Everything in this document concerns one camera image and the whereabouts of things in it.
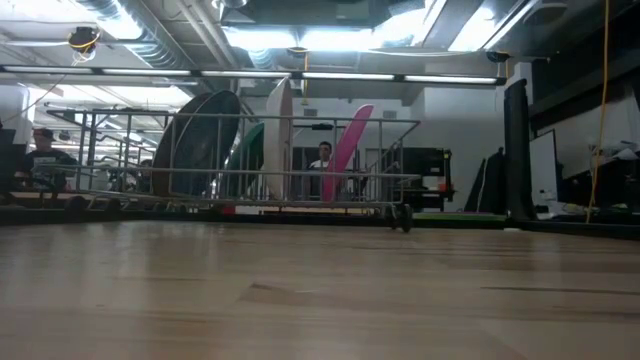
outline person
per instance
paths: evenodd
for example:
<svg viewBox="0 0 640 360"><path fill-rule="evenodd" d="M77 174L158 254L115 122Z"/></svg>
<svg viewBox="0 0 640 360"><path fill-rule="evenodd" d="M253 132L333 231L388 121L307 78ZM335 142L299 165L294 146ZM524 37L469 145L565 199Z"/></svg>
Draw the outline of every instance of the person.
<svg viewBox="0 0 640 360"><path fill-rule="evenodd" d="M141 193L151 192L151 171L143 170L142 168L150 168L153 166L153 162L149 159L142 160L140 163L140 173L138 174L138 180L136 183L136 191Z"/></svg>
<svg viewBox="0 0 640 360"><path fill-rule="evenodd" d="M329 167L329 160L331 159L332 152L331 144L329 142L323 141L318 145L318 155L320 155L320 160L316 160L309 165L310 170L315 169L326 169Z"/></svg>
<svg viewBox="0 0 640 360"><path fill-rule="evenodd" d="M22 164L16 172L16 177L24 177L30 179L38 179L47 181L52 184L56 190L64 191L67 187L66 173L73 171L60 171L56 169L36 168L36 165L42 164L60 164L60 165L77 165L78 162L69 154L54 149L52 143L53 131L47 128L34 129L33 139L36 143L36 150L28 153ZM47 187L37 182L27 181L27 184L36 189L46 189Z"/></svg>

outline wall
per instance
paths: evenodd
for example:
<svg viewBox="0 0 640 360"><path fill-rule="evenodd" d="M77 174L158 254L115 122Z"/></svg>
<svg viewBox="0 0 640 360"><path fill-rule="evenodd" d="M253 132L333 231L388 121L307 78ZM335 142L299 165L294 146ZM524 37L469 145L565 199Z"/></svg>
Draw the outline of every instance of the wall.
<svg viewBox="0 0 640 360"><path fill-rule="evenodd" d="M29 89L24 86L0 85L0 121L5 129L16 130L14 144L27 144L35 108L23 111L29 104Z"/></svg>
<svg viewBox="0 0 640 360"><path fill-rule="evenodd" d="M589 145L595 145L600 131L601 107L568 118L538 131L556 132L556 154L564 165L562 176L571 177L589 170ZM631 89L624 99L607 104L603 148L620 145L621 141L640 143L640 111Z"/></svg>
<svg viewBox="0 0 640 360"><path fill-rule="evenodd" d="M495 89L426 88L411 107L422 120L406 146L443 147L452 152L457 191L446 211L464 208L480 163L504 146L503 104Z"/></svg>

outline fluorescent light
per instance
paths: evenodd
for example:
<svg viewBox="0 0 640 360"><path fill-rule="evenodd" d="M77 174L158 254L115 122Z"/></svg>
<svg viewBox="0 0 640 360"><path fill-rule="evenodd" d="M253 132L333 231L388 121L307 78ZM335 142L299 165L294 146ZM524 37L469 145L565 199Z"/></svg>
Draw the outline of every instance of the fluorescent light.
<svg viewBox="0 0 640 360"><path fill-rule="evenodd" d="M509 20L509 22L502 27L502 29L500 29L500 31L498 31L484 46L483 48L485 50L489 50L492 47L494 47L498 41L502 40L502 38L507 35L507 33L514 27L516 26L516 24L518 22L520 22L520 20L522 20L522 18L527 15L527 13L529 12L529 10L531 10L531 8L533 8L537 3L539 2L539 0L531 0L529 1L517 14L515 14L513 16L513 18L511 18L511 20Z"/></svg>
<svg viewBox="0 0 640 360"><path fill-rule="evenodd" d="M93 71L88 68L78 67L56 67L56 66L3 66L5 71L17 73L37 73L37 74L91 74Z"/></svg>
<svg viewBox="0 0 640 360"><path fill-rule="evenodd" d="M289 30L246 30L224 27L231 46L245 50L284 49L296 47L297 41Z"/></svg>
<svg viewBox="0 0 640 360"><path fill-rule="evenodd" d="M476 51L496 32L497 21L491 9L481 7L462 28L449 51Z"/></svg>
<svg viewBox="0 0 640 360"><path fill-rule="evenodd" d="M154 76L190 76L189 70L163 69L104 69L105 75L154 75Z"/></svg>
<svg viewBox="0 0 640 360"><path fill-rule="evenodd" d="M406 75L408 82L427 82L445 84L469 84L469 85L493 85L498 82L496 78L464 77L464 76L430 76L430 75Z"/></svg>
<svg viewBox="0 0 640 360"><path fill-rule="evenodd" d="M123 138L127 137L127 133L126 132L118 133L118 135L122 136ZM129 134L129 139L131 139L133 141L137 141L137 142L141 142L142 141L142 138L140 137L140 135L138 135L136 133L130 133Z"/></svg>
<svg viewBox="0 0 640 360"><path fill-rule="evenodd" d="M373 47L371 29L309 30L300 46L312 51L363 51Z"/></svg>
<svg viewBox="0 0 640 360"><path fill-rule="evenodd" d="M431 29L433 29L433 25L435 25L436 20L438 20L438 17L440 17L440 13L442 13L442 9L444 8L444 5L446 3L447 0L431 1L431 10L429 10L426 19L424 19L422 28L414 35L413 41L411 41L411 45L418 45L427 38L427 36L431 32Z"/></svg>
<svg viewBox="0 0 640 360"><path fill-rule="evenodd" d="M202 76L281 79L291 76L291 73L285 71L203 71Z"/></svg>
<svg viewBox="0 0 640 360"><path fill-rule="evenodd" d="M117 129L117 130L122 130L122 126L120 126L120 125L118 125L118 124L114 124L114 123L109 122L109 121L105 121L105 122L103 122L102 124L104 124L104 125L109 125L109 126L111 126L112 128Z"/></svg>
<svg viewBox="0 0 640 360"><path fill-rule="evenodd" d="M32 148L36 147L34 144L30 144L29 146L32 147ZM79 150L80 149L80 145L59 145L59 144L55 144L55 145L51 145L51 147L54 148L54 149L66 149L66 150ZM95 149L96 150L120 150L120 146L97 145ZM147 150L156 151L156 148L147 148Z"/></svg>
<svg viewBox="0 0 640 360"><path fill-rule="evenodd" d="M341 79L341 80L380 80L391 81L394 75L391 74L351 74L351 73L302 73L305 79Z"/></svg>
<svg viewBox="0 0 640 360"><path fill-rule="evenodd" d="M424 8L392 16L389 20L376 27L373 33L376 39L375 47L385 47L387 43L395 45L394 43L414 37L420 31L426 14L427 8Z"/></svg>

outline hardwood floorboard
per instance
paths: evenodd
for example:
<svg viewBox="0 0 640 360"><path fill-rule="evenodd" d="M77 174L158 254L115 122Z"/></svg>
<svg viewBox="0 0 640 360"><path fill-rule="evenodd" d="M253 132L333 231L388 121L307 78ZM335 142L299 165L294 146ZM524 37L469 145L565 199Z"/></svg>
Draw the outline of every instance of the hardwood floorboard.
<svg viewBox="0 0 640 360"><path fill-rule="evenodd" d="M0 228L6 359L633 359L640 243L123 222Z"/></svg>

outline ductwork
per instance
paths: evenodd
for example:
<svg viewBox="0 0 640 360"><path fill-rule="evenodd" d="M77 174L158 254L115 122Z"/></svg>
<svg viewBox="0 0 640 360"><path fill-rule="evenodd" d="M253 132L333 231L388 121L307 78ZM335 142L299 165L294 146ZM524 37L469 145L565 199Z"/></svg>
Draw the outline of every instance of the ductwork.
<svg viewBox="0 0 640 360"><path fill-rule="evenodd" d="M249 0L222 0L224 6L228 6L232 9L241 8L247 5L248 2Z"/></svg>
<svg viewBox="0 0 640 360"><path fill-rule="evenodd" d="M74 0L92 13L100 26L118 39L150 42L151 45L126 45L149 66L157 69L188 69L195 64L175 40L162 28L153 13L139 0ZM207 91L189 87L192 94Z"/></svg>

